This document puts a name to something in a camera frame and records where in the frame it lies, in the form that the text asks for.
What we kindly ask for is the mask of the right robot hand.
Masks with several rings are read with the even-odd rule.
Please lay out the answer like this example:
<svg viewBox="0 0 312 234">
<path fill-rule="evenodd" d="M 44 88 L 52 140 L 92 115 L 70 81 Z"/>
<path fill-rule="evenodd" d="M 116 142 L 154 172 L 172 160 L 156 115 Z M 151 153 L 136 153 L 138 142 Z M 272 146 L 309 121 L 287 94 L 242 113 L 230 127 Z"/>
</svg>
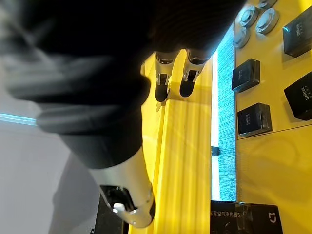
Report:
<svg viewBox="0 0 312 234">
<path fill-rule="evenodd" d="M 206 62 L 243 0 L 3 0 L 5 87 L 36 103 L 37 125 L 57 134 L 98 185 L 110 210 L 137 227 L 155 216 L 143 154 L 151 83 L 141 65 L 181 49 Z"/>
</svg>

